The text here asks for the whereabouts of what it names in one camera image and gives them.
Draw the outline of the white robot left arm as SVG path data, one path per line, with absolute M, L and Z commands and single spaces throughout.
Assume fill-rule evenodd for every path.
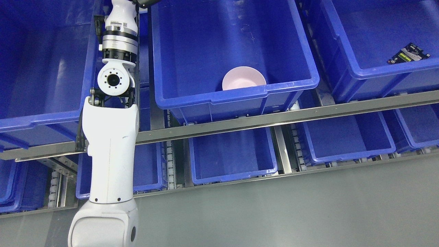
M 104 66 L 98 88 L 86 97 L 82 130 L 92 158 L 89 200 L 72 220 L 69 247 L 133 247 L 139 223 L 133 198 L 139 131 L 134 70 L 138 63 L 136 0 L 113 0 L 108 16 L 95 16 Z

